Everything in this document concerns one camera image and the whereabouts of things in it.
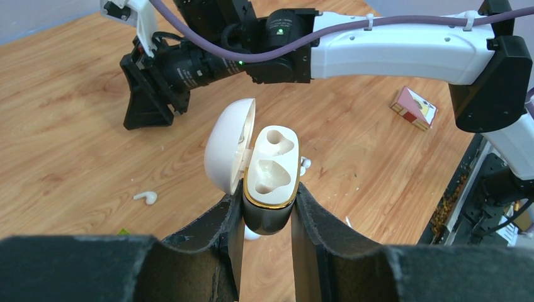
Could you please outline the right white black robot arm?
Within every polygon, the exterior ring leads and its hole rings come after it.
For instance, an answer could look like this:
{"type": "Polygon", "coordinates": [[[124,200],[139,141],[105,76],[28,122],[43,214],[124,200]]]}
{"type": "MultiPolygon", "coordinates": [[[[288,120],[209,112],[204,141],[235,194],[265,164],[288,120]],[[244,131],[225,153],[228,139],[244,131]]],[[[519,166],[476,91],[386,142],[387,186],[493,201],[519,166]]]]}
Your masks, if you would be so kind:
{"type": "Polygon", "coordinates": [[[168,126],[190,92],[245,72],[257,84],[374,75],[447,82],[456,126],[482,134],[513,174],[533,179],[533,60],[514,21],[533,8],[484,1],[451,16],[348,16],[286,8],[256,16],[250,1],[102,1],[133,26],[120,65],[130,85],[124,125],[168,126]]]}

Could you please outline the white earbud charging case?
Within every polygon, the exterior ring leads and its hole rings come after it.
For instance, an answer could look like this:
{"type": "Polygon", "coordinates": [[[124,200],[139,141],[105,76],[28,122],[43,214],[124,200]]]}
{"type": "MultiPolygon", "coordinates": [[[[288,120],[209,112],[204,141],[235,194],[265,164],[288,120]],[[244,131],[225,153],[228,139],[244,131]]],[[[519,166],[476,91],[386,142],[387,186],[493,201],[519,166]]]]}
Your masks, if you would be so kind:
{"type": "Polygon", "coordinates": [[[250,231],[272,235],[287,224],[300,182],[297,134],[280,125],[253,130],[256,100],[234,101],[220,114],[205,147],[207,177],[226,194],[243,198],[250,231]]]}

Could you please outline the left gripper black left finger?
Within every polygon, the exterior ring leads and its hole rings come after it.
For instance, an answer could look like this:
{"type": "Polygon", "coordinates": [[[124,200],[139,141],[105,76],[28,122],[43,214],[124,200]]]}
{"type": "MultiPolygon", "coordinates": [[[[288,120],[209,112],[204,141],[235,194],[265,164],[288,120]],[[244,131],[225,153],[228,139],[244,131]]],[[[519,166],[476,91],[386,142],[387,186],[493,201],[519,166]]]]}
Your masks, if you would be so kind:
{"type": "Polygon", "coordinates": [[[179,231],[1,240],[2,301],[238,301],[242,187],[179,231]]]}

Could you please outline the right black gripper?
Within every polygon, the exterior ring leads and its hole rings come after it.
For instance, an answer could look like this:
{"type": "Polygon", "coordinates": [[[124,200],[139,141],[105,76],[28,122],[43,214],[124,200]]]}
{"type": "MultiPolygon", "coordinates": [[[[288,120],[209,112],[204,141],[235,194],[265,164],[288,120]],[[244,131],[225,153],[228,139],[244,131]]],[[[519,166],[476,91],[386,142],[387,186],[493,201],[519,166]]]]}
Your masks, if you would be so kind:
{"type": "Polygon", "coordinates": [[[154,57],[146,55],[137,37],[132,43],[132,55],[120,61],[130,89],[123,121],[127,130],[172,125],[173,114],[187,112],[192,90],[243,71],[242,63],[217,57],[185,39],[170,45],[158,36],[154,57]]]}

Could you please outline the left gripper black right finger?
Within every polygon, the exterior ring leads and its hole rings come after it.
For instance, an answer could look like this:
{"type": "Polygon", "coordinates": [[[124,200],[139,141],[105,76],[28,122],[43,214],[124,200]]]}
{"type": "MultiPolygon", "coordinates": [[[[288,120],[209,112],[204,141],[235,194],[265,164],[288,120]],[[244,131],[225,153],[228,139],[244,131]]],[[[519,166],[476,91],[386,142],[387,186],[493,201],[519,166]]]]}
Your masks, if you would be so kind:
{"type": "Polygon", "coordinates": [[[495,245],[382,245],[299,184],[292,210],[297,301],[532,301],[533,251],[495,245]]]}

